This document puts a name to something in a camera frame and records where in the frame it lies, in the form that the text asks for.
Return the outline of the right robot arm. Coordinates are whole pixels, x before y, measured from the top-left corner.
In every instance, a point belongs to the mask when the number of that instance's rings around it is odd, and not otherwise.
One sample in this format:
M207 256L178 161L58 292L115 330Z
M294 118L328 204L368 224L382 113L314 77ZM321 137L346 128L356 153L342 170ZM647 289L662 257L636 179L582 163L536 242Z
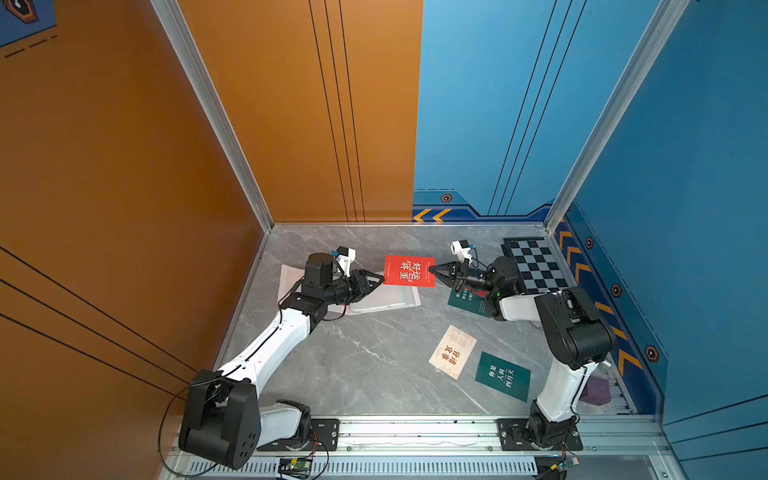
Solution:
M588 379L616 343L614 332L585 290L566 286L530 294L523 272L506 256L486 270L471 267L465 259L434 265L429 271L456 292L484 292L486 309L498 321L541 324L553 360L522 434L536 449L565 445L577 433L577 402Z

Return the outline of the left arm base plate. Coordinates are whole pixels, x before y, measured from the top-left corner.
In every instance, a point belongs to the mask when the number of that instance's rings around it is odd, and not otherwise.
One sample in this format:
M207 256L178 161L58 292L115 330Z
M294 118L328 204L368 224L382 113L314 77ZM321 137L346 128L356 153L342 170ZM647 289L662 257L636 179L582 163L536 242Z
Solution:
M310 453L314 449L315 441L318 440L329 452L335 452L339 440L339 430L340 420L338 418L313 417L306 441L281 439L258 447L257 450L259 452L300 451Z

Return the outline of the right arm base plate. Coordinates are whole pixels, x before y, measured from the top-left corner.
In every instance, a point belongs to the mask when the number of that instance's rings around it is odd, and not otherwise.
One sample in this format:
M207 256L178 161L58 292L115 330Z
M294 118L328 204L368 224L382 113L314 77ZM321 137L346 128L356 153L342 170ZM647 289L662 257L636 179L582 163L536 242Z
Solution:
M581 435L574 420L549 422L536 418L502 418L496 421L503 451L583 450Z

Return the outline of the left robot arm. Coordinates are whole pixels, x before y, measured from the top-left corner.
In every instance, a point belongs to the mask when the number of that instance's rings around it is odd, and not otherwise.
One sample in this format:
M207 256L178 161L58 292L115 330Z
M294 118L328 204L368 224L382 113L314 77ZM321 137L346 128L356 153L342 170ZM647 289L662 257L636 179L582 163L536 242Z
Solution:
M330 306L358 303L384 284L384 276L353 268L354 258L347 247L311 254L267 328L217 370L196 374L186 391L178 437L182 451L239 469L262 446L280 442L300 449L309 442L308 406L280 400L262 407L259 396L288 354L325 320Z

